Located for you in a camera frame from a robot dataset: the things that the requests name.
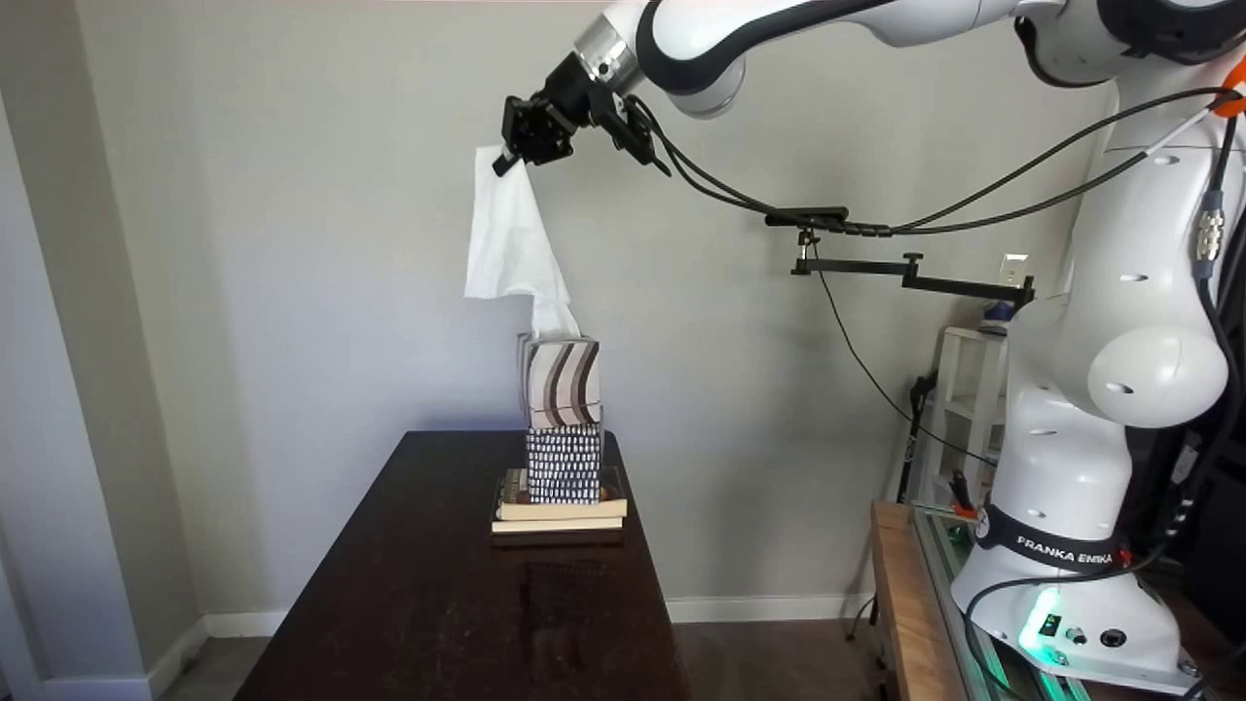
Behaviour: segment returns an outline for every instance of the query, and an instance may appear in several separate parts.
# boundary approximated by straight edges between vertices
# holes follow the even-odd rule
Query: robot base
[[[1010,548],[975,548],[952,595],[965,612],[978,591],[1019,578],[1058,574],[1036,574],[1032,562]],[[1182,651],[1174,612],[1152,601],[1135,574],[1088,583],[1000,587],[978,601],[975,625],[1043,675],[1174,697],[1198,680],[1193,660]]]

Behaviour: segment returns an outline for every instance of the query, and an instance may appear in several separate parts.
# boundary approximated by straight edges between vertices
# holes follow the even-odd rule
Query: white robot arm
[[[1006,15],[1050,15],[1065,0],[616,0],[530,103],[512,98],[494,164],[549,164],[571,153],[571,134],[599,125],[642,164],[658,164],[649,134],[616,98],[642,77],[688,118],[713,118],[744,87],[744,56],[818,28],[862,25],[892,46],[936,42]]]
[[[649,125],[618,95],[649,77],[679,108],[713,118],[740,95],[753,46],[828,20],[892,46],[1018,20],[1043,82],[1115,82],[1135,108],[1222,87],[1243,60],[1246,0],[616,0],[543,95],[505,103],[512,160],[494,173],[570,156],[584,125],[658,164]],[[1115,129],[1098,173],[1136,166],[1082,196],[1067,290],[1013,325],[1006,457],[954,581],[965,621],[1039,671],[1159,693],[1193,688],[1197,675],[1174,612],[1122,574],[1115,530],[1135,475],[1126,429],[1197,420],[1226,386],[1202,290],[1246,185],[1222,120],[1193,120],[1202,105]]]

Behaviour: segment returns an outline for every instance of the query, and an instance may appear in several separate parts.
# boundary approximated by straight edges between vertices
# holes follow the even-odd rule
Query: dark wood table
[[[636,512],[613,538],[492,538],[523,465],[523,434],[404,436],[237,697],[684,701]]]

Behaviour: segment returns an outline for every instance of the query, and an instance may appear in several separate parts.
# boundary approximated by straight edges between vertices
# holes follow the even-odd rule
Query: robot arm
[[[505,98],[512,164],[549,164],[571,153],[584,125],[599,125],[638,164],[658,164],[648,125],[616,98],[649,77],[681,114],[713,118],[744,87],[744,56],[760,42],[818,28],[862,25],[892,46],[936,42],[971,28],[1058,9],[1065,0],[616,0],[578,50],[523,103]]]

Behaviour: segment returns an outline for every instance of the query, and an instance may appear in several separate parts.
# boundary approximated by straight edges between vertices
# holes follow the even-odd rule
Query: stack of books
[[[603,479],[591,501],[533,501],[525,491],[525,473],[513,466],[501,479],[494,535],[607,535],[623,530],[629,494],[618,483]]]

